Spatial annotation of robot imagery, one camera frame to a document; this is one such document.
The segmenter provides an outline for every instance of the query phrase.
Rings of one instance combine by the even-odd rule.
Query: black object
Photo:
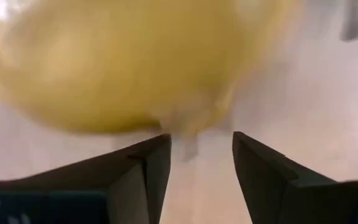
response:
[[[346,1],[346,15],[342,39],[352,41],[358,39],[358,0]]]
[[[0,182],[0,224],[158,224],[171,138]]]
[[[358,181],[337,183],[241,132],[233,154],[253,224],[358,224]]]

